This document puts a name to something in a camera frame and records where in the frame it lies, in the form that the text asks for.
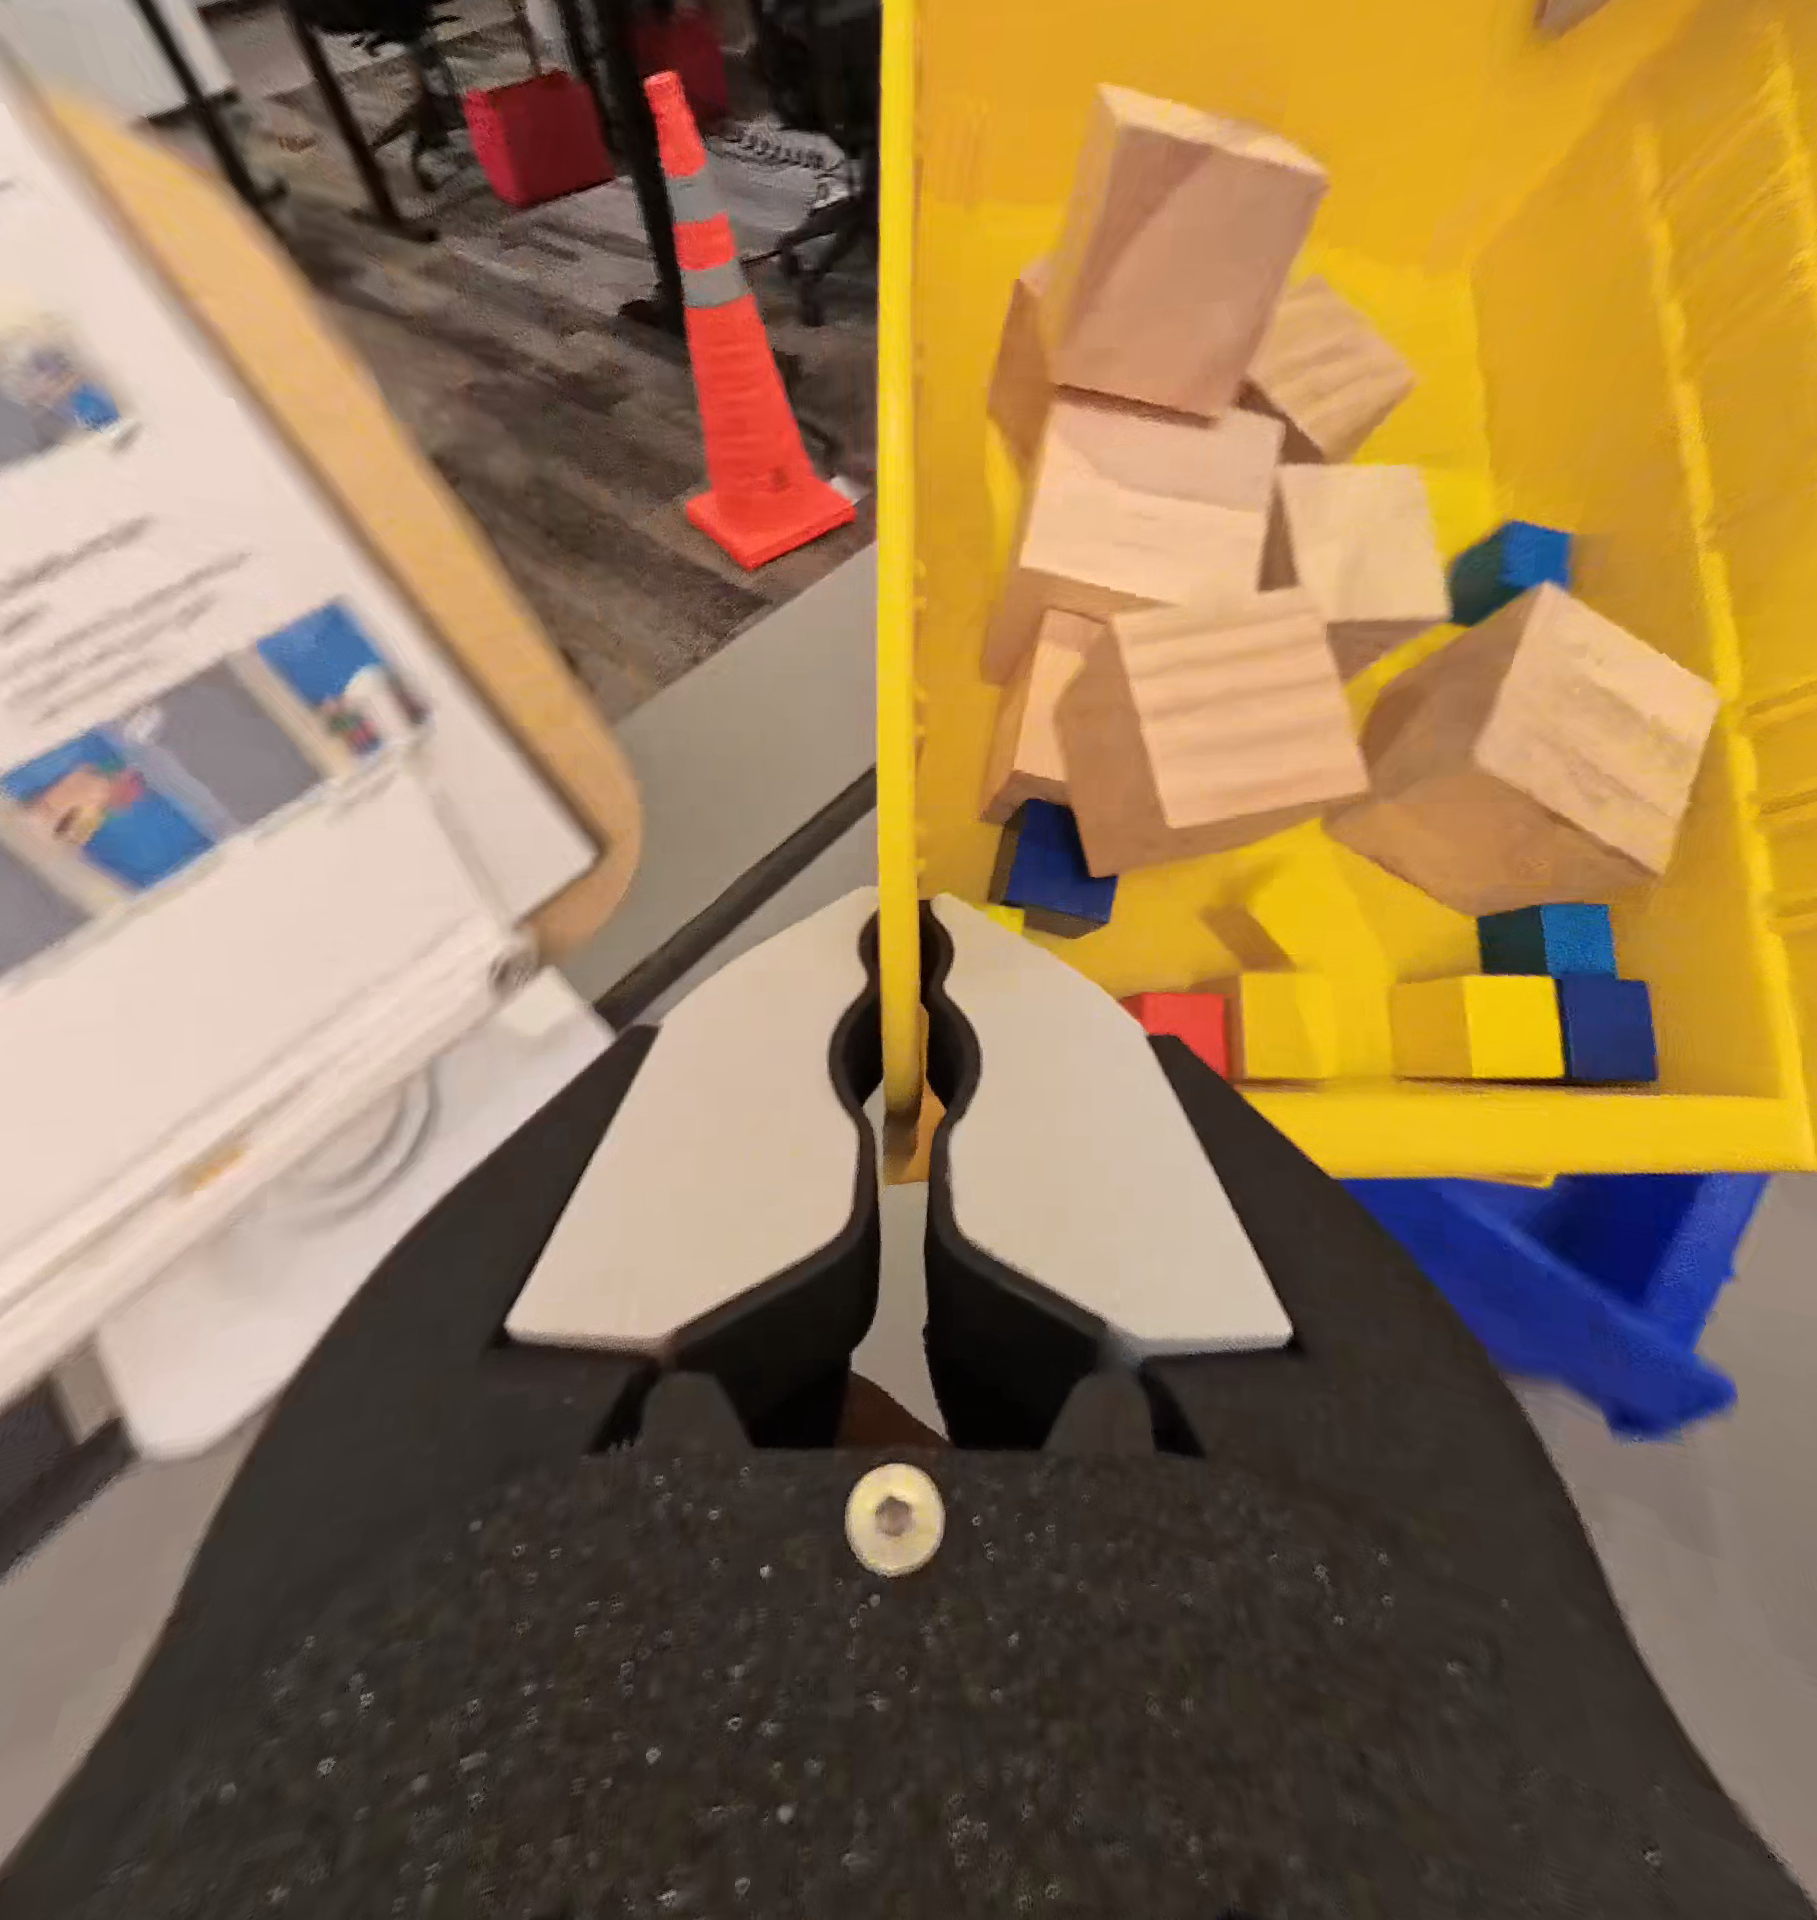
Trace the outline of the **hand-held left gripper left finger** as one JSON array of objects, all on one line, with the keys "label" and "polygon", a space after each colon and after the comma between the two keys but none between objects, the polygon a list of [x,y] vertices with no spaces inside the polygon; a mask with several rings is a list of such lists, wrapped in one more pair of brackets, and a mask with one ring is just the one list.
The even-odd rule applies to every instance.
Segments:
[{"label": "hand-held left gripper left finger", "polygon": [[834,1437],[879,1295],[876,914],[851,890],[641,1033],[516,1345],[716,1379],[765,1444]]}]

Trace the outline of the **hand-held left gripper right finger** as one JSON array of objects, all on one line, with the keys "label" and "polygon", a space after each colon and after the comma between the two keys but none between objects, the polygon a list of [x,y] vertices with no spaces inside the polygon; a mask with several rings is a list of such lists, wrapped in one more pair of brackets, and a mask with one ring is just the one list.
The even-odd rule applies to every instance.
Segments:
[{"label": "hand-held left gripper right finger", "polygon": [[1281,1352],[1294,1325],[1138,1019],[940,894],[923,907],[923,1349],[962,1449],[1038,1449],[1083,1379]]}]

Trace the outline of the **small red cube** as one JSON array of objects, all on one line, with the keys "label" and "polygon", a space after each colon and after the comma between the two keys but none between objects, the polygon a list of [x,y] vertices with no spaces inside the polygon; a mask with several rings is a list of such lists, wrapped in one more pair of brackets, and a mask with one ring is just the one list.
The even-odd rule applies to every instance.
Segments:
[{"label": "small red cube", "polygon": [[1219,1076],[1233,1079],[1230,1000],[1215,991],[1146,991],[1123,997],[1123,1010],[1150,1036],[1185,1045]]}]

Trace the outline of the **small yellow cube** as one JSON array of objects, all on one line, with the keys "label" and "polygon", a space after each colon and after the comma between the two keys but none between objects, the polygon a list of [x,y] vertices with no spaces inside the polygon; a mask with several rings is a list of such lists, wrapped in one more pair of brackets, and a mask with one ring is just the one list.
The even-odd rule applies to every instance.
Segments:
[{"label": "small yellow cube", "polygon": [[1230,994],[1233,1076],[1326,1083],[1338,1073],[1336,992],[1320,971],[1242,971]]},{"label": "small yellow cube", "polygon": [[1393,1070],[1417,1080],[1561,1083],[1561,986],[1549,975],[1453,975],[1391,992]]}]

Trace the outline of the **pile of plain wooden cubes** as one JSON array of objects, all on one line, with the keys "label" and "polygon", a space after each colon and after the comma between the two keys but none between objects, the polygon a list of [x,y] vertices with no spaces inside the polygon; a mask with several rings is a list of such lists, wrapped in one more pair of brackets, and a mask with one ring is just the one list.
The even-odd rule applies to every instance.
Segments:
[{"label": "pile of plain wooden cubes", "polygon": [[1064,801],[1095,877],[1329,836],[1460,914],[1664,876],[1722,698],[1533,589],[1464,629],[1412,361],[1300,256],[1320,162],[1123,86],[1014,283],[988,415],[1022,510],[982,644],[985,815]]}]

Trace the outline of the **blue plastic bin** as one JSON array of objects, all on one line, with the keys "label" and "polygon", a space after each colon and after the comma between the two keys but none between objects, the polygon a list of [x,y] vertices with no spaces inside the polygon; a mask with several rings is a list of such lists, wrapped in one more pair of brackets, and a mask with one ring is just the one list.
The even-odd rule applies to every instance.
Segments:
[{"label": "blue plastic bin", "polygon": [[1768,1175],[1346,1188],[1504,1373],[1567,1389],[1623,1439],[1671,1439],[1735,1404],[1735,1383],[1702,1355],[1702,1338],[1771,1188]]}]

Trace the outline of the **small light blue cube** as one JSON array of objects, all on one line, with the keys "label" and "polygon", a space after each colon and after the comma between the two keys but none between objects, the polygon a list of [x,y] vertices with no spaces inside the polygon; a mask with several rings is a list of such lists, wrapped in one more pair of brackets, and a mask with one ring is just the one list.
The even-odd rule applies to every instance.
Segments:
[{"label": "small light blue cube", "polygon": [[1486,975],[1617,977],[1617,928],[1602,903],[1549,903],[1477,916]]}]

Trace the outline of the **yellow plastic bin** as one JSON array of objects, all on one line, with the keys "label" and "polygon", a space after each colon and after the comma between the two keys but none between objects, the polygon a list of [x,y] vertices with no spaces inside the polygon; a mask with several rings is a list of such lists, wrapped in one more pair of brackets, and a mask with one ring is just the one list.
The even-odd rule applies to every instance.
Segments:
[{"label": "yellow plastic bin", "polygon": [[884,1085],[923,1080],[917,901],[982,903],[980,671],[1017,481],[988,378],[1100,83],[1279,132],[1327,170],[1309,267],[1415,362],[1371,443],[1444,557],[1523,518],[1575,592],[1726,702],[1667,876],[1617,903],[1660,1080],[1395,1072],[1397,982],[1478,962],[1458,914],[1304,824],[1125,877],[1115,997],[1221,982],[1249,914],[1327,982],[1334,1072],[1253,1087],[1340,1176],[1817,1169],[1817,4],[894,4],[879,263]]}]

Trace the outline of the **grey desk hatch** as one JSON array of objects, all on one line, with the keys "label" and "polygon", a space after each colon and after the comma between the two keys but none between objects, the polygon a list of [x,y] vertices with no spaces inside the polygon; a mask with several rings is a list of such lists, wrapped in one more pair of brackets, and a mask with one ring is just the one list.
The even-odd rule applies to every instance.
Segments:
[{"label": "grey desk hatch", "polygon": [[877,768],[869,766],[824,804],[757,864],[738,876],[714,901],[644,956],[591,1010],[611,1028],[625,1028],[659,1010],[750,920],[824,860],[876,805]]}]

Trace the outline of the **white desk stand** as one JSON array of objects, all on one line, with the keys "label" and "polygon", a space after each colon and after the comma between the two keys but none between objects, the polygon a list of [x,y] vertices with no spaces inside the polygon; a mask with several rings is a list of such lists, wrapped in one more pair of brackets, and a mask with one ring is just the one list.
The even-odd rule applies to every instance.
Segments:
[{"label": "white desk stand", "polygon": [[0,1414],[86,1351],[137,1447],[211,1444],[289,1383],[378,1256],[607,1026],[558,962],[576,888],[302,914],[209,885],[0,988]]}]

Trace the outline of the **orange traffic cone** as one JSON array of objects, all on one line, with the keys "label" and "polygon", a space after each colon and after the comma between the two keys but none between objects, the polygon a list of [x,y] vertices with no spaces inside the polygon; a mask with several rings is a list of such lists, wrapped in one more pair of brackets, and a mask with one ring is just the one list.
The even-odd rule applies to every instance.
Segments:
[{"label": "orange traffic cone", "polygon": [[684,515],[734,564],[757,570],[851,525],[856,503],[809,454],[681,75],[664,68],[644,83],[704,424],[708,487]]}]

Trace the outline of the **white paper sheet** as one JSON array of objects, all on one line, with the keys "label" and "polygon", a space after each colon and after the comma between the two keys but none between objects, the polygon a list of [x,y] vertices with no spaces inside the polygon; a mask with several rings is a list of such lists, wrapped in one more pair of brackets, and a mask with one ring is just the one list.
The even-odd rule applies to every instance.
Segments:
[{"label": "white paper sheet", "polygon": [[0,988],[172,910],[507,998],[598,863],[0,42]]}]

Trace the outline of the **red bag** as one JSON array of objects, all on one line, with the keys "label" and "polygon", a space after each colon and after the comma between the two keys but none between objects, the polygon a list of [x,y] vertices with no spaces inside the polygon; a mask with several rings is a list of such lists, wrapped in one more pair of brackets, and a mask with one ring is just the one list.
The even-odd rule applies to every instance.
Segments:
[{"label": "red bag", "polygon": [[464,108],[472,151],[495,196],[514,209],[570,198],[615,176],[596,96],[567,73],[468,88]]}]

